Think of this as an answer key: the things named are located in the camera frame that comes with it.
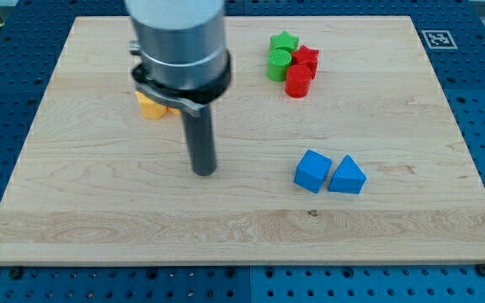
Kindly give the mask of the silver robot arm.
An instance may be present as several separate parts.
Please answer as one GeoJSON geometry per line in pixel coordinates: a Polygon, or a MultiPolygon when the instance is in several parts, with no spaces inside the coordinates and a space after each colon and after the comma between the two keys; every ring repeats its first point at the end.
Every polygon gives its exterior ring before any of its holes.
{"type": "Polygon", "coordinates": [[[230,69],[222,0],[125,0],[148,76],[194,90],[230,69]]]}

